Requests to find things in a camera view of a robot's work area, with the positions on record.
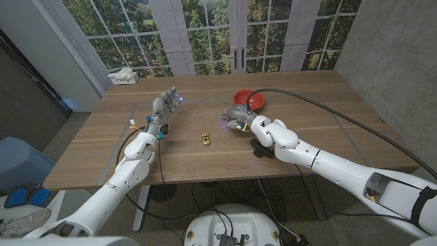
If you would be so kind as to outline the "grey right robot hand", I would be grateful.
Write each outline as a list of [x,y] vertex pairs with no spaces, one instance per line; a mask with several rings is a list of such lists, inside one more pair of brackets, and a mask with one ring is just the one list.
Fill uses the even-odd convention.
[[228,128],[250,131],[251,124],[257,117],[257,114],[249,111],[246,104],[241,104],[226,108],[220,114],[220,117],[226,119]]

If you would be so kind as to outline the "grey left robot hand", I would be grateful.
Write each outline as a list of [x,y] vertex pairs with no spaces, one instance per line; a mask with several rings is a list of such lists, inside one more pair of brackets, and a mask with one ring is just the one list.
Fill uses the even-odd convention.
[[157,138],[167,135],[171,117],[182,101],[183,98],[178,96],[175,87],[171,87],[155,98],[152,104],[152,114],[147,118],[146,133]]

